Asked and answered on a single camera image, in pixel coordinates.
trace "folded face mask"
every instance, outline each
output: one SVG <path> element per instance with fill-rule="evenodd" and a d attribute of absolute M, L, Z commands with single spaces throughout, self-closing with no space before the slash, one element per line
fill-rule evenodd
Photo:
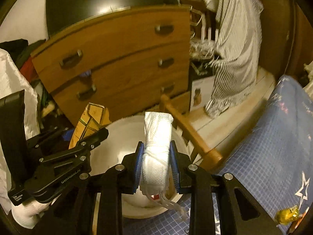
<path fill-rule="evenodd" d="M 173 117 L 168 113 L 145 113 L 146 145 L 142 157 L 140 190 L 152 202 L 167 209 L 177 210 L 185 219 L 187 215 L 184 208 L 165 197 L 169 186 L 169 147 L 172 138 L 172 122 Z"/>

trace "silver bolt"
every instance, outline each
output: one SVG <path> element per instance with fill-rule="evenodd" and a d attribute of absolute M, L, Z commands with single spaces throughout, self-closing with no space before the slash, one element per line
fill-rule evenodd
<path fill-rule="evenodd" d="M 196 166 L 195 164 L 190 164 L 190 165 L 188 166 L 188 169 L 195 171 L 195 170 L 198 169 L 198 166 Z"/>
<path fill-rule="evenodd" d="M 123 164 L 118 164 L 117 166 L 115 166 L 115 169 L 118 171 L 121 171 L 121 170 L 125 169 L 125 166 Z"/>
<path fill-rule="evenodd" d="M 234 176 L 233 176 L 233 174 L 225 173 L 224 174 L 224 178 L 227 179 L 227 180 L 232 180 L 234 178 Z"/>
<path fill-rule="evenodd" d="M 82 173 L 82 174 L 80 174 L 79 175 L 79 178 L 81 179 L 81 180 L 85 180 L 86 178 L 88 178 L 88 173 Z"/>

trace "blue checkered fabric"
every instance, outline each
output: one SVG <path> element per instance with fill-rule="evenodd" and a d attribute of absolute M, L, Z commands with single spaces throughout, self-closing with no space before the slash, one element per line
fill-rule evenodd
<path fill-rule="evenodd" d="M 313 186 L 313 103 L 291 77 L 282 76 L 253 132 L 242 141 L 219 172 L 232 173 L 266 212 L 274 218 L 280 209 L 312 204 Z M 219 215 L 213 196 L 216 234 Z M 190 208 L 190 199 L 182 200 Z M 125 234 L 184 234 L 189 220 L 179 222 L 175 211 L 129 222 Z M 283 233 L 288 226 L 279 225 Z"/>

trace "drawer handle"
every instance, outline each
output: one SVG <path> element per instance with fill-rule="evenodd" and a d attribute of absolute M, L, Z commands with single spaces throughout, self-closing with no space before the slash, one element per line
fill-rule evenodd
<path fill-rule="evenodd" d="M 96 88 L 95 84 L 92 84 L 92 86 L 88 90 L 83 91 L 83 92 L 78 92 L 76 94 L 76 96 L 77 96 L 78 100 L 86 100 L 86 99 L 90 98 L 91 96 L 93 96 L 93 94 L 96 91 L 97 91 L 97 88 Z"/>
<path fill-rule="evenodd" d="M 173 63 L 174 63 L 173 57 L 168 58 L 168 59 L 164 59 L 164 60 L 160 59 L 159 60 L 159 67 L 167 68 L 167 67 L 171 66 Z"/>
<path fill-rule="evenodd" d="M 168 94 L 170 93 L 171 91 L 174 90 L 174 87 L 175 87 L 175 83 L 169 85 L 169 86 L 163 86 L 161 87 L 161 93 L 163 94 Z"/>
<path fill-rule="evenodd" d="M 65 69 L 65 68 L 68 68 L 68 67 L 73 67 L 75 65 L 75 64 L 73 64 L 73 62 L 75 60 L 80 59 L 82 56 L 83 56 L 83 51 L 78 49 L 75 54 L 69 55 L 68 57 L 64 58 L 60 62 L 61 68 Z"/>
<path fill-rule="evenodd" d="M 164 26 L 156 26 L 155 27 L 155 32 L 157 34 L 161 34 L 161 35 L 166 35 L 166 34 L 170 34 L 174 31 L 174 26 L 173 25 L 164 25 Z"/>

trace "striped garment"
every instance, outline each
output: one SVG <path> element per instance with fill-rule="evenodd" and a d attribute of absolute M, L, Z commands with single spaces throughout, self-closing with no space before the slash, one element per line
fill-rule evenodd
<path fill-rule="evenodd" d="M 263 6 L 259 0 L 208 1 L 216 5 L 215 19 L 220 26 L 215 51 L 221 59 L 213 63 L 215 82 L 205 105 L 207 114 L 215 118 L 240 104 L 255 85 L 262 41 L 259 14 Z"/>

